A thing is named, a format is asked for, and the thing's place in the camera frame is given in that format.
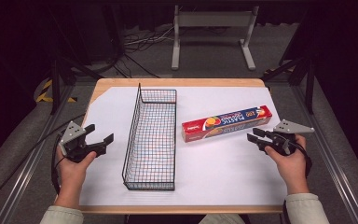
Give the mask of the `white metal stand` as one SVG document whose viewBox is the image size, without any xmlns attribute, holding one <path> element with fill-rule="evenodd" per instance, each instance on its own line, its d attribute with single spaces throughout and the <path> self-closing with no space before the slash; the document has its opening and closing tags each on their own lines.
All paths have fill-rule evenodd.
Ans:
<svg viewBox="0 0 358 224">
<path fill-rule="evenodd" d="M 249 49 L 250 39 L 255 27 L 259 6 L 245 11 L 181 11 L 179 6 L 174 9 L 173 17 L 173 48 L 172 70 L 179 69 L 181 27 L 245 27 L 245 38 L 239 41 L 242 54 L 250 71 L 255 70 L 255 62 Z"/>
</svg>

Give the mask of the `red plastic wrap box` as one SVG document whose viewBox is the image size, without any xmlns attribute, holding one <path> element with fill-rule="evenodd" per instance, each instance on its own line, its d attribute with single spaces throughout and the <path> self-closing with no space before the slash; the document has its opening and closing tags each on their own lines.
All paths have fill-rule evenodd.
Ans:
<svg viewBox="0 0 358 224">
<path fill-rule="evenodd" d="M 217 135 L 233 133 L 269 123 L 272 113 L 266 105 L 196 119 L 182 124 L 186 143 Z"/>
</svg>

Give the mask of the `yellow black hazard tape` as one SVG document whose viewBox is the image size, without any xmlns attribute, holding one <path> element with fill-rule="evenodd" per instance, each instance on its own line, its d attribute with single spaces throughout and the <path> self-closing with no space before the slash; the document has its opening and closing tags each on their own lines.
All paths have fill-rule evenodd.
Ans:
<svg viewBox="0 0 358 224">
<path fill-rule="evenodd" d="M 48 96 L 48 91 L 49 89 L 52 87 L 52 79 L 48 78 L 45 82 L 45 84 L 43 85 L 41 92 L 39 93 L 39 95 L 36 97 L 36 101 L 37 102 L 47 102 L 47 103 L 52 103 L 53 102 L 53 98 Z"/>
</svg>

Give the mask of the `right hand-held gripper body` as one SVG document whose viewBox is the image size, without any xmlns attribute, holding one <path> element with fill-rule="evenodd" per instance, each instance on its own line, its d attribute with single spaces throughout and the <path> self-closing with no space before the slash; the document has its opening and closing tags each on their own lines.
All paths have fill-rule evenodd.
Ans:
<svg viewBox="0 0 358 224">
<path fill-rule="evenodd" d="M 313 127 L 304 126 L 286 119 L 278 123 L 272 132 L 268 132 L 268 138 L 272 140 L 272 147 L 281 155 L 293 154 L 296 149 L 297 133 L 314 133 Z"/>
</svg>

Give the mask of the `black metal stand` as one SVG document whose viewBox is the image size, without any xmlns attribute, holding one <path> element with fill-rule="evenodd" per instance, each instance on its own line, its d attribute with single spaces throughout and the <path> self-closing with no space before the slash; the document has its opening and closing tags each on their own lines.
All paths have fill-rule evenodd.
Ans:
<svg viewBox="0 0 358 224">
<path fill-rule="evenodd" d="M 279 67 L 267 70 L 261 77 L 263 81 L 269 81 L 286 70 L 293 68 L 293 72 L 287 79 L 291 86 L 298 86 L 303 78 L 306 78 L 305 105 L 312 115 L 312 98 L 314 87 L 314 64 L 315 43 L 313 29 L 317 27 L 317 10 L 309 8 L 298 25 L 292 39 L 290 40 L 283 56 L 279 61 Z"/>
<path fill-rule="evenodd" d="M 46 31 L 50 34 L 48 49 L 52 60 L 51 78 L 53 80 L 52 97 L 53 107 L 51 114 L 57 114 L 66 99 L 60 94 L 60 81 L 65 86 L 74 86 L 76 75 L 86 76 L 99 80 L 102 78 L 97 72 L 88 69 L 77 56 L 77 46 L 73 46 L 78 36 L 69 7 L 47 6 L 48 25 Z"/>
</svg>

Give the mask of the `white paper sheet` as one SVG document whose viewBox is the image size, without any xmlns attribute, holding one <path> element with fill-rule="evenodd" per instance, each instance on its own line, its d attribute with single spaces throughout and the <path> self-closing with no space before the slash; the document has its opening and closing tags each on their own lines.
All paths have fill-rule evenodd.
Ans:
<svg viewBox="0 0 358 224">
<path fill-rule="evenodd" d="M 106 154 L 87 171 L 81 204 L 135 205 L 279 205 L 286 186 L 275 163 L 241 130 L 187 143 L 176 138 L 175 189 L 129 190 L 121 172 L 137 90 L 111 88 L 90 105 L 85 122 L 95 127 L 88 142 L 115 137 Z"/>
</svg>

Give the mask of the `person's left hand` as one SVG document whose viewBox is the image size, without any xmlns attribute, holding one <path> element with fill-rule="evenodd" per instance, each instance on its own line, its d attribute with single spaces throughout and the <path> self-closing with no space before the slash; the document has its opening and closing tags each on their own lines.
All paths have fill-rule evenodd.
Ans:
<svg viewBox="0 0 358 224">
<path fill-rule="evenodd" d="M 91 151 L 80 163 L 67 160 L 59 148 L 57 149 L 57 156 L 60 160 L 59 169 L 62 184 L 54 204 L 61 207 L 78 209 L 80 193 L 86 179 L 87 169 L 96 158 L 96 153 Z"/>
</svg>

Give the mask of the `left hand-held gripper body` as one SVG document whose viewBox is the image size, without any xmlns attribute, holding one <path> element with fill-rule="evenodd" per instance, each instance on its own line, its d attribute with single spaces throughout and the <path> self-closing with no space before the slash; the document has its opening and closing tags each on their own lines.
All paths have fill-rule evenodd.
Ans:
<svg viewBox="0 0 358 224">
<path fill-rule="evenodd" d="M 59 142 L 62 155 L 72 162 L 81 162 L 88 155 L 85 141 L 87 134 L 85 128 L 70 121 Z"/>
</svg>

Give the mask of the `aluminium rail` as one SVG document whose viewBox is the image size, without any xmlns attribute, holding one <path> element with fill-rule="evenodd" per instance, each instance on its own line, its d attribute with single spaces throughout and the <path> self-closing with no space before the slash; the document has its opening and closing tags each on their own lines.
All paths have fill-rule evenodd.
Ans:
<svg viewBox="0 0 358 224">
<path fill-rule="evenodd" d="M 37 143 L 30 150 L 29 155 L 24 159 L 24 162 L 21 164 L 21 170 L 19 176 L 16 179 L 16 182 L 8 195 L 2 209 L 0 210 L 0 224 L 8 224 L 11 220 L 20 200 L 25 192 L 33 174 L 34 170 L 39 163 L 42 152 L 44 150 L 47 138 L 54 133 L 54 126 L 57 123 L 64 107 L 65 102 L 70 94 L 73 91 L 73 86 L 64 87 L 62 90 L 62 95 L 60 96 L 61 102 L 58 103 L 58 107 L 55 110 L 53 115 L 50 115 L 48 121 L 39 137 Z"/>
<path fill-rule="evenodd" d="M 305 103 L 304 93 L 299 87 L 292 87 L 292 92 L 300 104 L 300 107 L 305 114 L 308 123 L 315 129 L 314 134 L 320 147 L 320 153 L 324 159 L 324 163 L 329 171 L 329 174 L 335 183 L 340 198 L 344 202 L 345 207 L 351 217 L 352 223 L 358 224 L 358 201 L 355 197 L 354 191 L 352 190 L 350 182 L 334 158 L 333 152 L 323 135 L 322 129 L 317 119 L 309 112 Z"/>
</svg>

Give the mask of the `person's right hand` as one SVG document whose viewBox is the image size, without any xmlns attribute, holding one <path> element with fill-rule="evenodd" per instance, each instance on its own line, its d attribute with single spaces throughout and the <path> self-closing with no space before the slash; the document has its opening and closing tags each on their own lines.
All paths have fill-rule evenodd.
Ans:
<svg viewBox="0 0 358 224">
<path fill-rule="evenodd" d="M 265 147 L 265 151 L 276 162 L 288 195 L 310 192 L 306 178 L 306 159 L 299 149 L 289 156 L 282 156 L 269 146 Z"/>
</svg>

